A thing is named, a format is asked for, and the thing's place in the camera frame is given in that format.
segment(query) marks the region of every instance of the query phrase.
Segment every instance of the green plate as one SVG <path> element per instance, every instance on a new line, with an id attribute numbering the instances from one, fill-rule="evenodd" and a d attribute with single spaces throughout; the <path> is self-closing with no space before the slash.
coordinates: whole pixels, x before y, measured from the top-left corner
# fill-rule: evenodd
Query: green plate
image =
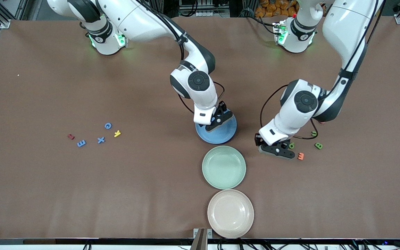
<path id="1" fill-rule="evenodd" d="M 206 181 L 218 189 L 235 188 L 246 174 L 245 159 L 237 149 L 218 146 L 206 153 L 202 164 Z"/>

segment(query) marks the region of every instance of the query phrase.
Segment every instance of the brown table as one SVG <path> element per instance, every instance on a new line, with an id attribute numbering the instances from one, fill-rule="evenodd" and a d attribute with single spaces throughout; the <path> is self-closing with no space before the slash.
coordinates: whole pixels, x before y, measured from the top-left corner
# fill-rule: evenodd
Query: brown table
<path id="1" fill-rule="evenodd" d="M 175 21 L 216 56 L 211 76 L 238 119 L 227 145 L 247 163 L 236 189 L 256 215 L 245 237 L 400 238 L 400 25 L 381 20 L 339 117 L 318 126 L 318 139 L 293 140 L 305 159 L 287 161 L 257 151 L 260 108 L 297 78 L 332 86 L 341 61 L 322 33 L 290 54 L 252 20 Z M 198 138 L 169 84 L 176 43 L 130 43 L 107 57 L 84 32 L 73 21 L 13 21 L 1 31 L 0 238 L 192 237 L 209 227 L 218 190 L 201 173 L 214 145 Z"/>

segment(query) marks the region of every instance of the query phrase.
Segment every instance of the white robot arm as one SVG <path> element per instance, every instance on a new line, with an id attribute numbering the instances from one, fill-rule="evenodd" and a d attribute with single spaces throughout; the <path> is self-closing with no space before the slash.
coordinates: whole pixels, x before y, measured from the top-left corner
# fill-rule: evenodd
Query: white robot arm
<path id="1" fill-rule="evenodd" d="M 92 44 L 104 55 L 114 54 L 124 46 L 119 41 L 121 35 L 136 42 L 163 36 L 173 38 L 182 53 L 186 49 L 189 55 L 171 73 L 170 83 L 180 96 L 194 101 L 194 122 L 213 130 L 233 116 L 230 111 L 224 116 L 222 109 L 226 105 L 218 104 L 209 76 L 216 63 L 213 54 L 143 0 L 48 0 L 48 3 L 56 13 L 80 19 Z M 221 119 L 213 119 L 217 109 L 221 109 Z"/>
<path id="2" fill-rule="evenodd" d="M 314 3 L 317 4 L 321 0 L 312 0 L 308 3 L 310 2 L 313 6 L 310 12 L 320 19 L 321 9 L 319 10 Z M 336 118 L 364 58 L 367 49 L 365 35 L 382 2 L 383 0 L 336 0 L 334 2 L 324 21 L 323 33 L 325 39 L 342 58 L 342 67 L 335 84 L 329 91 L 302 79 L 290 82 L 281 97 L 281 110 L 256 135 L 256 144 L 260 152 L 283 158 L 294 158 L 294 153 L 288 151 L 287 147 L 289 139 L 302 126 L 311 118 L 319 122 L 328 122 Z M 299 19 L 290 22 L 290 25 L 294 26 L 300 22 L 302 27 L 313 26 L 310 30 L 314 32 L 313 29 L 319 20 L 312 17 L 313 14 L 306 19 L 310 23 Z M 286 26 L 285 32 L 288 33 L 290 30 L 291 28 L 288 29 Z M 308 43 L 300 41 L 300 37 L 297 37 L 295 33 L 291 32 L 292 35 L 284 36 L 285 44 L 289 46 L 289 50 L 298 48 L 295 51 L 300 52 L 306 49 Z"/>

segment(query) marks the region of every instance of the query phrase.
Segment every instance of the white plate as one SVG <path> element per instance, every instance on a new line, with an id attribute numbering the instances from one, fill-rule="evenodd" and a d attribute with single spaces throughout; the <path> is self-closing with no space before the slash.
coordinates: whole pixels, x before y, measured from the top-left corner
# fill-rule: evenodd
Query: white plate
<path id="1" fill-rule="evenodd" d="M 208 205 L 208 220 L 214 231 L 225 238 L 239 238 L 251 229 L 254 208 L 242 192 L 227 189 L 214 195 Z"/>

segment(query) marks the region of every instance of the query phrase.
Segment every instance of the blue plate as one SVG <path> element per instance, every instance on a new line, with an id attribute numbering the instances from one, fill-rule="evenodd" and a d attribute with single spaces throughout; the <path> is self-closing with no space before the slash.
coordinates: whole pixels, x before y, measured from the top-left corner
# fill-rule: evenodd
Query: blue plate
<path id="1" fill-rule="evenodd" d="M 195 130 L 204 141 L 211 144 L 223 144 L 235 135 L 237 130 L 237 120 L 235 119 L 235 116 L 232 115 L 232 118 L 211 132 L 206 131 L 206 125 L 200 127 L 200 125 L 196 123 Z"/>

